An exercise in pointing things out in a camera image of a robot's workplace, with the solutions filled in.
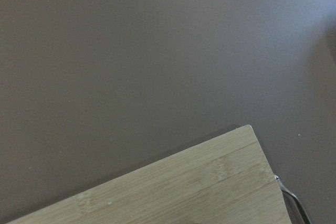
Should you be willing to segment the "wooden cutting board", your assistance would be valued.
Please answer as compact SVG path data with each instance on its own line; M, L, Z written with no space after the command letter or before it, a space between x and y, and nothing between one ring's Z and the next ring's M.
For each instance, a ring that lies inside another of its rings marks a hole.
M9 223L312 223L247 124Z

